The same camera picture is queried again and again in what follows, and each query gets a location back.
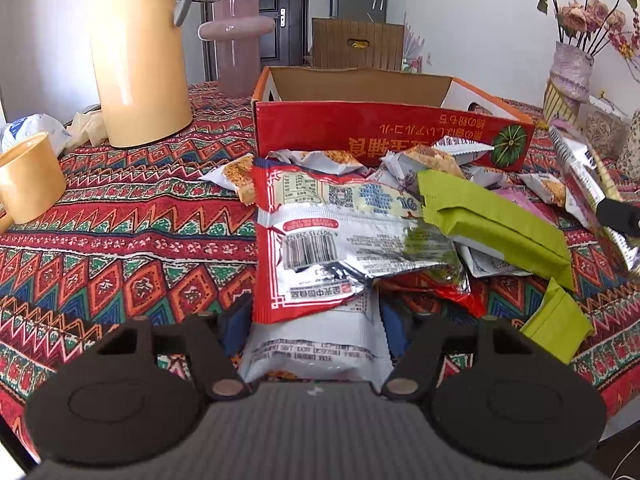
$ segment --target table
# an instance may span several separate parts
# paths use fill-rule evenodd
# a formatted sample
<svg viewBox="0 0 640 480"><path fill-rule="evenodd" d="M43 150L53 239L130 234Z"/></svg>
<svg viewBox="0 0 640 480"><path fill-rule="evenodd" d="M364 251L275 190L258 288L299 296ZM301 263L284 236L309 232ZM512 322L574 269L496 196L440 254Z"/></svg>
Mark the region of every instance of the table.
<svg viewBox="0 0 640 480"><path fill-rule="evenodd" d="M129 150L84 146L64 156L68 190L60 202L0 236L0 414L29 448L23 412L30 393L115 325L140 315L180 322L193 312L226 309L253 290L254 209L198 180L255 149L250 103L220 97L212 83L193 86L191 103L193 123L169 139ZM526 171L559 173L542 129ZM623 195L636 199L638 184L612 172ZM596 330L571 366L598 387L611 416L640 386L640 290L615 275L575 220L555 208L547 212L572 248L575 297ZM546 282L500 277L480 286L489 313L517 324L540 306ZM474 322L425 295L405 299ZM446 371L469 363L456 356ZM186 374L179 357L160 365Z"/></svg>

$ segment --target red cardboard box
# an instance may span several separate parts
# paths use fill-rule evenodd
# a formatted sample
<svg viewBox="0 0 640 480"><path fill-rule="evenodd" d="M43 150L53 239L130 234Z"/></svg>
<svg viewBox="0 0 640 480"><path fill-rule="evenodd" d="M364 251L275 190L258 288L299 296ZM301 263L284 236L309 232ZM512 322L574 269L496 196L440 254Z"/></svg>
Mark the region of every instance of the red cardboard box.
<svg viewBox="0 0 640 480"><path fill-rule="evenodd" d="M517 171L534 131L529 116L460 79L370 68L267 66L252 106L260 156L346 150L367 166L452 136L495 147L479 164Z"/></svg>

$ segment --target snack wrapper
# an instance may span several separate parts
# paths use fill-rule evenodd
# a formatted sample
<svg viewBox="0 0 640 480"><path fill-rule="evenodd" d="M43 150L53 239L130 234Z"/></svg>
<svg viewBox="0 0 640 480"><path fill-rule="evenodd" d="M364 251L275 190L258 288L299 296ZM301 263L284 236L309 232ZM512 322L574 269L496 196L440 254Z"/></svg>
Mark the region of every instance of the snack wrapper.
<svg viewBox="0 0 640 480"><path fill-rule="evenodd" d="M509 200L510 202L513 202L514 204L519 205L521 208L529 211L530 213L534 214L541 220L544 220L545 222L549 222L551 225L553 225L553 222L542 211L540 211L540 209L538 209L535 206L535 204L531 200L529 200L527 198L527 195L525 195L523 192L517 189L507 188L507 189L496 189L494 190L494 193L500 195L503 198L506 198L507 200Z"/></svg>
<svg viewBox="0 0 640 480"><path fill-rule="evenodd" d="M494 150L493 146L483 144L482 142L474 142L472 140L450 136L442 137L433 147L441 152L449 153L459 166L478 160L480 157Z"/></svg>
<svg viewBox="0 0 640 480"><path fill-rule="evenodd" d="M375 182L384 186L389 186L393 189L400 191L402 185L399 180L394 177L391 172L386 168L385 163L380 164L379 168L367 177L369 182Z"/></svg>
<svg viewBox="0 0 640 480"><path fill-rule="evenodd" d="M466 280L452 242L420 219L289 204L274 213L260 209L256 230L257 323L330 310L375 280L406 272L429 269L444 286Z"/></svg>
<svg viewBox="0 0 640 480"><path fill-rule="evenodd" d="M462 170L462 173L465 174L467 179L481 187L513 186L509 175L501 170L486 168L484 166L462 166L460 170Z"/></svg>
<svg viewBox="0 0 640 480"><path fill-rule="evenodd" d="M370 381L380 391L393 369L372 288L327 312L283 323L254 323L239 367L250 383L269 372L299 379Z"/></svg>
<svg viewBox="0 0 640 480"><path fill-rule="evenodd" d="M387 152L380 158L384 166L398 180L401 190L419 196L417 173L423 170L438 170L460 178L466 178L459 165L449 153L420 144L404 152Z"/></svg>
<svg viewBox="0 0 640 480"><path fill-rule="evenodd" d="M542 202L557 205L564 209L566 203L566 186L549 173L523 173L519 177Z"/></svg>
<svg viewBox="0 0 640 480"><path fill-rule="evenodd" d="M488 278L489 276L530 276L531 273L504 260L476 251L471 247L457 244L458 254L474 278Z"/></svg>
<svg viewBox="0 0 640 480"><path fill-rule="evenodd" d="M424 221L452 240L575 290L564 234L503 197L441 171L418 175Z"/></svg>
<svg viewBox="0 0 640 480"><path fill-rule="evenodd" d="M558 164L568 190L591 226L602 249L624 272L640 276L640 254L624 235L598 222L596 210L605 198L619 200L620 194L598 154L581 134L569 126L549 128L549 137L558 154Z"/></svg>
<svg viewBox="0 0 640 480"><path fill-rule="evenodd" d="M200 180L206 180L220 187L235 191L240 202L251 205L255 202L255 187L252 177L254 156L249 154L209 171Z"/></svg>
<svg viewBox="0 0 640 480"><path fill-rule="evenodd" d="M428 292L432 296L450 300L466 308L472 316L481 318L486 316L486 305L482 298L474 293L468 276L461 274L457 285L438 284L433 279L434 272L409 272L392 278L386 278L376 283L381 290L395 292Z"/></svg>
<svg viewBox="0 0 640 480"><path fill-rule="evenodd" d="M267 212L283 205L309 203L404 218L421 216L415 197L356 174L328 175L257 158L254 181L256 202Z"/></svg>
<svg viewBox="0 0 640 480"><path fill-rule="evenodd" d="M595 332L580 306L553 278L540 308L520 331L565 364Z"/></svg>
<svg viewBox="0 0 640 480"><path fill-rule="evenodd" d="M269 152L267 156L277 158L280 162L287 164L334 175L352 173L364 168L351 153L341 151L292 152L291 150L278 150L277 152Z"/></svg>

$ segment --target dark door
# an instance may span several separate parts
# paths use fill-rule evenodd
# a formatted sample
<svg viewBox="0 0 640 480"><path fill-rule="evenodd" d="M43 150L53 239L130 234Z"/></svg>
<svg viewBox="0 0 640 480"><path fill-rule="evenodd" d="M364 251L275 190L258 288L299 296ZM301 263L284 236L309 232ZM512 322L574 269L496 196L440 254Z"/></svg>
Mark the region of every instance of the dark door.
<svg viewBox="0 0 640 480"><path fill-rule="evenodd" d="M276 24L271 34L260 38L263 65L302 65L305 9L306 0L260 0L260 13L273 18Z"/></svg>

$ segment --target barcode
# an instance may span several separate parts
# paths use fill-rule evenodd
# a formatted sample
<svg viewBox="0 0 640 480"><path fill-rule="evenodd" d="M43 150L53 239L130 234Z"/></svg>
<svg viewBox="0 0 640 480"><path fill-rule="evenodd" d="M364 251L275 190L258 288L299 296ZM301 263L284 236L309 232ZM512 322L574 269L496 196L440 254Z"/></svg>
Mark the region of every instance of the barcode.
<svg viewBox="0 0 640 480"><path fill-rule="evenodd" d="M556 152L558 152L562 165L569 168L575 158L574 152L572 152L569 146L562 141L560 134L555 128L549 128L549 137L551 137L551 140L556 147Z"/></svg>
<svg viewBox="0 0 640 480"><path fill-rule="evenodd" d="M285 269L301 269L338 261L334 236L328 231L312 231L289 235L282 241Z"/></svg>
<svg viewBox="0 0 640 480"><path fill-rule="evenodd" d="M444 136L438 142L436 142L433 147L437 148L438 146L457 146L459 144L473 144L473 141L460 139L459 137Z"/></svg>

